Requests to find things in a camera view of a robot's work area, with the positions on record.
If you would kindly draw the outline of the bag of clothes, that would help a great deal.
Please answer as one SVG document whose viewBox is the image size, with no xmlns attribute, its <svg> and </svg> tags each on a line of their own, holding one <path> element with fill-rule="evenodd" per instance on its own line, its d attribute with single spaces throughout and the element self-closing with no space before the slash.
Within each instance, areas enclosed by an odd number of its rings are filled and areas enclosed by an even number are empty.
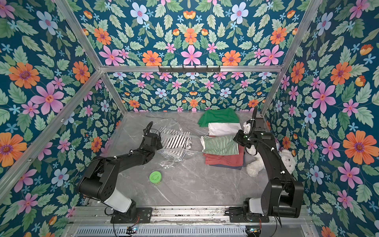
<svg viewBox="0 0 379 237">
<path fill-rule="evenodd" d="M 172 118 L 152 118 L 152 130 L 161 137 L 162 148 L 156 154 L 164 169 L 174 168 L 185 160 L 201 158 L 199 138 Z"/>
</svg>

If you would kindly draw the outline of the black white striped garment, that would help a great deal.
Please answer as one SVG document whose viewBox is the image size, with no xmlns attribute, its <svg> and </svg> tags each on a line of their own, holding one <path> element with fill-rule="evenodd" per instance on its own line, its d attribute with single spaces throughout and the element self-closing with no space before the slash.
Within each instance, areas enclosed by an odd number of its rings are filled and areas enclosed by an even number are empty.
<svg viewBox="0 0 379 237">
<path fill-rule="evenodd" d="M 190 149 L 191 138 L 183 135 L 174 135 L 173 137 L 170 137 L 166 140 L 165 147 L 168 149 Z"/>
</svg>

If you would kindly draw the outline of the red garment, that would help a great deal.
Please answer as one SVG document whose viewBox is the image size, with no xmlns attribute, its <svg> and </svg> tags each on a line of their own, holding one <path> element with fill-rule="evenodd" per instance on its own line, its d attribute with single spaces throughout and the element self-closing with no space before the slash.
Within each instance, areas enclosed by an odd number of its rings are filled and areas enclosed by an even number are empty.
<svg viewBox="0 0 379 237">
<path fill-rule="evenodd" d="M 225 165 L 225 166 L 243 166 L 244 165 L 244 147 L 238 146 L 238 154 L 231 156 L 218 156 L 211 154 L 203 154 L 205 156 L 205 164 Z"/>
</svg>

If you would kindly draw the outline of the green tank top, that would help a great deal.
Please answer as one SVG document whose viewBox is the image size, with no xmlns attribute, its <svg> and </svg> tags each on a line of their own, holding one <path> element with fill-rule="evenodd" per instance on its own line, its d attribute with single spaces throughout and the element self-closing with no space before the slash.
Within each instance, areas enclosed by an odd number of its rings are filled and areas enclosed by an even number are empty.
<svg viewBox="0 0 379 237">
<path fill-rule="evenodd" d="M 240 123 L 236 112 L 231 109 L 207 110 L 198 121 L 200 127 L 208 127 L 210 123 Z"/>
</svg>

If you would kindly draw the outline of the green white striped garment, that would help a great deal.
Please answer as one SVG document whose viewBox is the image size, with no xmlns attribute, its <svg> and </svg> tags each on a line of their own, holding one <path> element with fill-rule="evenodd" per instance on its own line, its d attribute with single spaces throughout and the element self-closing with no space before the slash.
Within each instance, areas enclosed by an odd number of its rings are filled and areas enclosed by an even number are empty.
<svg viewBox="0 0 379 237">
<path fill-rule="evenodd" d="M 233 135 L 225 136 L 201 136 L 202 152 L 216 156 L 233 156 L 239 154 L 238 144 Z"/>
</svg>

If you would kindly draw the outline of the navy blue garment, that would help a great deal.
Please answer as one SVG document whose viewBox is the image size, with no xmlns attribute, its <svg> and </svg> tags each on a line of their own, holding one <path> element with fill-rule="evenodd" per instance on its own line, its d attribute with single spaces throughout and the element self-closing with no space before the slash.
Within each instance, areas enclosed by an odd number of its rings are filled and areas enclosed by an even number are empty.
<svg viewBox="0 0 379 237">
<path fill-rule="evenodd" d="M 222 167 L 222 168 L 237 169 L 237 170 L 241 170 L 243 168 L 242 166 L 225 166 L 225 165 L 215 165 L 215 166 Z"/>
</svg>

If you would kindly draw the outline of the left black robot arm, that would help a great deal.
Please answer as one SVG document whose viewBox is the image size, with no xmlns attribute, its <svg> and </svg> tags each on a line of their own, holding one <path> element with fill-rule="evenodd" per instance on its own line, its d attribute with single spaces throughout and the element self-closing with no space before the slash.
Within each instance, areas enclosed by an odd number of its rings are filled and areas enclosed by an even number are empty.
<svg viewBox="0 0 379 237">
<path fill-rule="evenodd" d="M 136 166 L 149 163 L 156 151 L 163 148 L 159 131 L 151 132 L 151 121 L 143 130 L 143 138 L 137 149 L 113 157 L 96 157 L 85 169 L 77 185 L 77 191 L 102 202 L 113 210 L 126 214 L 135 207 L 135 201 L 116 189 L 118 174 Z"/>
</svg>

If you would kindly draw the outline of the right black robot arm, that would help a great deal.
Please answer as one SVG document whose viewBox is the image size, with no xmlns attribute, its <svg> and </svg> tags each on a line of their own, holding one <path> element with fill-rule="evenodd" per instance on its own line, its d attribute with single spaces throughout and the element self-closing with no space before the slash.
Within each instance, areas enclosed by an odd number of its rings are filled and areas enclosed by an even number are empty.
<svg viewBox="0 0 379 237">
<path fill-rule="evenodd" d="M 266 130 L 265 120 L 254 111 L 250 120 L 239 130 L 234 141 L 256 159 L 248 164 L 247 172 L 256 177 L 265 170 L 268 177 L 260 198 L 244 202 L 245 214 L 298 218 L 303 203 L 304 186 L 292 173 L 295 160 L 291 152 L 279 151 L 274 136 Z"/>
</svg>

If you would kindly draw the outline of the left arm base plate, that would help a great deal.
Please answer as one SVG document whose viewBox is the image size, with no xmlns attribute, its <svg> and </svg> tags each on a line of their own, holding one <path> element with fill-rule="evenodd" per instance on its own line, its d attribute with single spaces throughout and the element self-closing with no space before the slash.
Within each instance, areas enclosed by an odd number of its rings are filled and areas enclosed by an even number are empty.
<svg viewBox="0 0 379 237">
<path fill-rule="evenodd" d="M 112 224 L 146 224 L 150 223 L 153 209 L 151 207 L 132 207 L 126 213 L 114 211 Z"/>
</svg>

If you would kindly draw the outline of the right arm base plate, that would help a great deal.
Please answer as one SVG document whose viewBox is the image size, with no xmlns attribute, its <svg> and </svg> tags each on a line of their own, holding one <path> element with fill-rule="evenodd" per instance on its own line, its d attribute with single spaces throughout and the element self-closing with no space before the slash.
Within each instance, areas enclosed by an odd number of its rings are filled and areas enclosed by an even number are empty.
<svg viewBox="0 0 379 237">
<path fill-rule="evenodd" d="M 241 206 L 229 207 L 225 212 L 231 223 L 268 223 L 269 217 L 259 213 L 250 213 Z"/>
</svg>

